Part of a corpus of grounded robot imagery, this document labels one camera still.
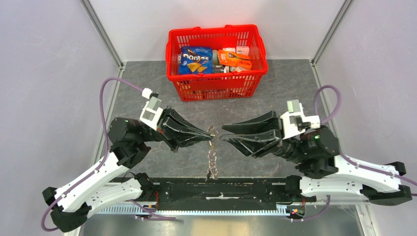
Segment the metal disc with keyrings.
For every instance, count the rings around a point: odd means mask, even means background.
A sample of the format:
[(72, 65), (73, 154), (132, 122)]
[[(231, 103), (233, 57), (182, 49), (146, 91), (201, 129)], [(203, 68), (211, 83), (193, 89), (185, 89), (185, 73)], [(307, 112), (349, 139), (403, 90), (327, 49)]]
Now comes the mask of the metal disc with keyrings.
[(206, 176), (206, 181), (209, 179), (218, 180), (218, 169), (217, 169), (217, 156), (216, 156), (216, 147), (215, 140), (218, 136), (218, 132), (214, 126), (208, 128), (208, 133), (211, 136), (209, 141), (209, 151), (208, 151), (208, 173)]

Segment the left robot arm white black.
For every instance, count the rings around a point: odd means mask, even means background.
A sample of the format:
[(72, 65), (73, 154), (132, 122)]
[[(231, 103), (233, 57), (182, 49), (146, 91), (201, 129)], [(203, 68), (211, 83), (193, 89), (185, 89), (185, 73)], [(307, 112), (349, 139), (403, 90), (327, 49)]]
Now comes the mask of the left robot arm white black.
[(174, 109), (144, 108), (138, 120), (115, 118), (110, 124), (104, 156), (75, 180), (60, 187), (48, 187), (42, 195), (48, 205), (56, 230), (64, 233), (83, 225), (95, 213), (124, 201), (150, 200), (153, 183), (145, 173), (114, 187), (106, 184), (139, 164), (149, 153), (148, 142), (164, 142), (171, 151), (198, 142), (211, 141), (213, 136), (189, 123)]

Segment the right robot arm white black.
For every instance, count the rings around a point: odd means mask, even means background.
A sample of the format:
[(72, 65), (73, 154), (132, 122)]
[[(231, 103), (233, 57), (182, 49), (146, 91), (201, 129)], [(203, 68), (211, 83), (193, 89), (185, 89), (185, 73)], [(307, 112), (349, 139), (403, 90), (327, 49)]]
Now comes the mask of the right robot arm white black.
[(401, 162), (378, 165), (343, 154), (339, 140), (321, 124), (318, 116), (303, 112), (271, 111), (247, 121), (225, 124), (221, 139), (243, 155), (260, 158), (268, 154), (295, 164), (300, 176), (285, 180), (289, 201), (318, 195), (357, 195), (370, 203), (396, 206), (412, 200), (408, 186), (401, 182)]

